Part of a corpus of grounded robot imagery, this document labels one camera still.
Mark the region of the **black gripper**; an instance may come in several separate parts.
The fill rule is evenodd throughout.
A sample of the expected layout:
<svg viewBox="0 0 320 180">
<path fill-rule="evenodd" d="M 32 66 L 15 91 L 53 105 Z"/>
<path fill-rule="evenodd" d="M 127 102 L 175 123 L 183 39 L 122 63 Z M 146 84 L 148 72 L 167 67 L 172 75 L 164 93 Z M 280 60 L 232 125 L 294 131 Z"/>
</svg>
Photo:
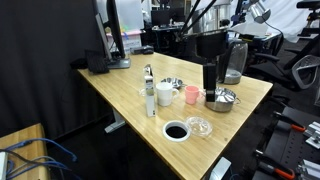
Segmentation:
<svg viewBox="0 0 320 180">
<path fill-rule="evenodd" d="M 201 33 L 196 36 L 196 55 L 206 60 L 212 60 L 225 53 L 227 49 L 227 32 L 215 31 Z M 206 101 L 215 101 L 216 67 L 210 63 L 203 66 L 203 88 Z"/>
</svg>

